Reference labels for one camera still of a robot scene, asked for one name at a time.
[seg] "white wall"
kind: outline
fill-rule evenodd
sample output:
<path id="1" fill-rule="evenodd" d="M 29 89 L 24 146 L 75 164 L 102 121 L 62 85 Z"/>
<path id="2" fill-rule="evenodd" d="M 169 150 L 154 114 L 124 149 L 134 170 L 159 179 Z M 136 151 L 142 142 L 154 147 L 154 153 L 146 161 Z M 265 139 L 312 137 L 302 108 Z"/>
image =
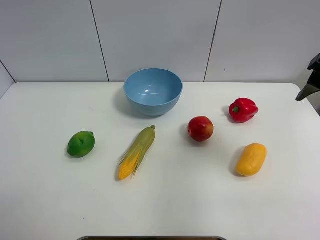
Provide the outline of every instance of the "white wall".
<path id="1" fill-rule="evenodd" d="M 15 82 L 0 61 L 0 99 Z"/>
<path id="2" fill-rule="evenodd" d="M 89 0 L 1 0 L 0 59 L 18 82 L 108 80 Z"/>
<path id="3" fill-rule="evenodd" d="M 320 53 L 319 10 L 319 0 L 223 0 L 205 81 L 302 88 Z M 309 100 L 320 106 L 320 94 Z"/>
<path id="4" fill-rule="evenodd" d="M 145 68 L 203 82 L 220 0 L 92 0 L 110 81 Z"/>

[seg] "yellow mango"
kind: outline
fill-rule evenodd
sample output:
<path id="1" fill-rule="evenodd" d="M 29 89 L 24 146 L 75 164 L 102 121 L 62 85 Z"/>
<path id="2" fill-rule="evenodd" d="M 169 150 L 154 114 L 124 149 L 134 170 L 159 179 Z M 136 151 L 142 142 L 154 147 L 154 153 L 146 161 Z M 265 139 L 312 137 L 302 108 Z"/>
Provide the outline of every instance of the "yellow mango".
<path id="1" fill-rule="evenodd" d="M 243 176 L 257 174 L 265 162 L 267 148 L 259 143 L 252 143 L 245 147 L 236 166 L 236 172 Z"/>

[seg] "bowl rim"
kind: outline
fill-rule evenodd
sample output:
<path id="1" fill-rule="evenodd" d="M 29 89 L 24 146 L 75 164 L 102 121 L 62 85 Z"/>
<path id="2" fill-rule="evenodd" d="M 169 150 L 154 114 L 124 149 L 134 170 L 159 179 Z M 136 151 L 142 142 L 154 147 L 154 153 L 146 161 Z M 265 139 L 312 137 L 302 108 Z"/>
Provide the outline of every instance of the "bowl rim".
<path id="1" fill-rule="evenodd" d="M 150 69 L 163 70 L 163 71 L 166 71 L 166 72 L 169 72 L 169 73 L 175 75 L 175 76 L 180 80 L 180 82 L 181 82 L 181 91 L 180 91 L 180 93 L 179 93 L 174 99 L 172 99 L 171 101 L 168 101 L 168 102 L 162 103 L 162 104 L 142 104 L 142 103 L 139 103 L 139 102 L 133 100 L 131 97 L 129 97 L 128 94 L 127 94 L 127 92 L 126 92 L 126 88 L 125 88 L 127 80 L 128 80 L 132 75 L 134 75 L 134 74 L 136 74 L 136 73 L 138 73 L 138 72 L 145 71 L 145 70 L 150 70 Z M 175 101 L 176 99 L 180 98 L 180 95 L 181 95 L 183 89 L 184 89 L 184 83 L 182 82 L 182 80 L 180 79 L 180 77 L 179 77 L 177 74 L 175 74 L 175 73 L 172 72 L 172 71 L 169 71 L 169 70 L 166 70 L 166 69 L 163 69 L 163 68 L 158 68 L 158 67 L 149 67 L 149 68 L 144 68 L 144 69 L 138 70 L 138 71 L 132 73 L 132 74 L 124 81 L 124 84 L 123 84 L 123 91 L 124 91 L 124 94 L 126 95 L 126 97 L 127 97 L 128 99 L 130 99 L 132 102 L 134 102 L 134 103 L 136 103 L 136 104 L 139 104 L 139 105 L 141 105 L 141 106 L 148 106 L 148 107 L 163 106 L 163 105 L 172 103 L 172 102 Z"/>

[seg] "pepper stem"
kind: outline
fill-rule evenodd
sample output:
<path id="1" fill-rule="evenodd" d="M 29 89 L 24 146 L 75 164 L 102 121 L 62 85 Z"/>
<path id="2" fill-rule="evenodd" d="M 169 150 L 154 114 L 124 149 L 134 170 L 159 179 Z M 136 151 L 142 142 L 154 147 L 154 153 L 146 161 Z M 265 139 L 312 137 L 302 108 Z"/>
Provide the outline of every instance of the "pepper stem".
<path id="1" fill-rule="evenodd" d="M 239 112 L 239 108 L 235 106 L 234 109 L 232 109 L 232 112 L 235 112 L 235 113 Z"/>

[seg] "blue bowl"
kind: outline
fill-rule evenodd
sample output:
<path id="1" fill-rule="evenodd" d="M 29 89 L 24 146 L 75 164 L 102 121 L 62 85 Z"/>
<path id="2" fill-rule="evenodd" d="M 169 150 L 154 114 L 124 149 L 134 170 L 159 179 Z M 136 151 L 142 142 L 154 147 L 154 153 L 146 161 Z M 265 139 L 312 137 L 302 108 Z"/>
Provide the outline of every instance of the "blue bowl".
<path id="1" fill-rule="evenodd" d="M 177 104 L 183 84 L 168 70 L 149 68 L 132 74 L 123 88 L 133 108 L 148 116 L 160 116 Z"/>

